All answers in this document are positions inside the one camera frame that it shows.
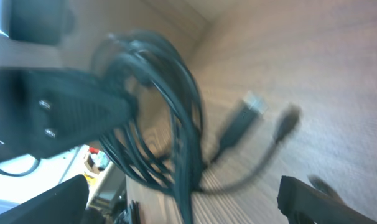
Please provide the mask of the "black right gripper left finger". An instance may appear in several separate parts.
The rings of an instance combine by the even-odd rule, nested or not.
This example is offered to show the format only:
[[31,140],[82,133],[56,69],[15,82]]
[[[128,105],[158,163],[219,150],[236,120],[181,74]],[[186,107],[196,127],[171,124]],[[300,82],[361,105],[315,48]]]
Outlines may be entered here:
[[89,188],[83,175],[0,214],[0,224],[80,223],[88,201]]

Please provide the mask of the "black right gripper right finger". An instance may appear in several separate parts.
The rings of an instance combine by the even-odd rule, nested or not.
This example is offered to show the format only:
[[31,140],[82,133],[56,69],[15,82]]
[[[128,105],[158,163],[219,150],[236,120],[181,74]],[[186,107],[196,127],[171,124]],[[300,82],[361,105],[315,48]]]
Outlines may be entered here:
[[377,224],[295,177],[281,177],[277,204],[289,223]]

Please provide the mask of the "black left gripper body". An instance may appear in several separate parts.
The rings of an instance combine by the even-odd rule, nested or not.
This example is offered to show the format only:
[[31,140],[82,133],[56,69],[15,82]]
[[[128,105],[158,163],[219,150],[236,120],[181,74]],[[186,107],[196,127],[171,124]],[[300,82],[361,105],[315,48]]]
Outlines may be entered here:
[[15,70],[0,70],[0,162],[26,154],[28,150],[27,89]]

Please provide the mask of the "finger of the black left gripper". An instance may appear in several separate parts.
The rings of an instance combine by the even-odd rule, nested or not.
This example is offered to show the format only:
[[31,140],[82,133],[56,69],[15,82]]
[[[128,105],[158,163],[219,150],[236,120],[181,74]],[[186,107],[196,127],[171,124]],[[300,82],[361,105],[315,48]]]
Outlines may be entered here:
[[78,71],[22,74],[27,148],[52,157],[92,142],[137,114],[137,100],[112,83]]

